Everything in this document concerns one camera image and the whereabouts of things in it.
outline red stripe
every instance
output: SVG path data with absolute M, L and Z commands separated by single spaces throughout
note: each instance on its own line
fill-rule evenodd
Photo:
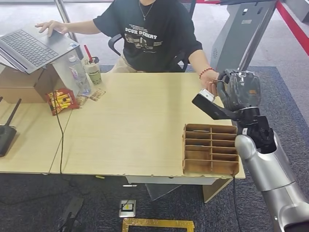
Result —
M 301 30 L 284 6 L 278 1 L 277 9 L 293 35 L 301 45 L 301 47 L 309 56 L 309 38 Z

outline hand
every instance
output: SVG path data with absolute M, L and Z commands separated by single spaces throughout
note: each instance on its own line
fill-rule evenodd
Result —
M 49 22 L 36 24 L 35 27 L 41 28 L 39 33 L 42 33 L 43 31 L 48 28 L 48 37 L 51 36 L 51 34 L 53 33 L 53 30 L 57 30 L 62 34 L 66 34 L 69 32 L 69 29 L 66 26 L 66 24 L 57 22 L 57 21 L 54 21 L 54 20 L 51 20 Z
M 205 89 L 208 90 L 209 92 L 215 96 L 217 96 L 217 84 L 215 83 L 214 80 L 217 80 L 219 76 L 219 72 L 208 70 L 204 72 L 200 77 L 200 81 Z

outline wooden organizer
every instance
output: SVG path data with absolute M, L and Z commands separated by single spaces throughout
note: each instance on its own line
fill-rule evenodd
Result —
M 234 126 L 186 124 L 182 136 L 183 172 L 231 174 L 240 171 Z

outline black t-shirt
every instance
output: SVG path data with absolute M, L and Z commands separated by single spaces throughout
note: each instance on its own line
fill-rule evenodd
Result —
M 202 49 L 188 11 L 178 0 L 156 0 L 152 7 L 141 8 L 139 1 L 115 0 L 93 22 L 107 36 L 121 34 L 124 57 L 136 70 L 167 72 L 179 52 L 188 57 Z M 144 15 L 149 11 L 145 20 L 141 10 Z

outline black chair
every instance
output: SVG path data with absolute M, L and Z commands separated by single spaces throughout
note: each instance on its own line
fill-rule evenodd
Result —
M 179 2 L 182 3 L 190 14 L 191 18 L 192 18 L 193 13 L 194 12 L 194 8 L 195 8 L 195 4 L 197 3 L 196 0 L 179 0 Z M 118 56 L 120 56 L 120 52 L 117 51 L 115 48 L 115 44 L 117 43 L 118 41 L 122 39 L 122 35 L 121 34 L 118 34 L 115 35 L 111 39 L 109 40 L 109 47 L 112 50 L 113 50 L 114 52 L 115 52 L 116 54 L 118 54 Z M 179 62 L 183 62 L 183 67 L 180 67 L 179 65 L 178 65 L 178 63 Z M 174 64 L 176 64 L 178 66 L 178 70 L 179 72 L 185 72 L 187 69 L 187 66 L 188 64 L 188 60 L 187 58 L 185 58 L 185 54 L 184 52 L 179 52 L 179 55 L 177 55 L 176 57 L 174 58 L 173 61 Z

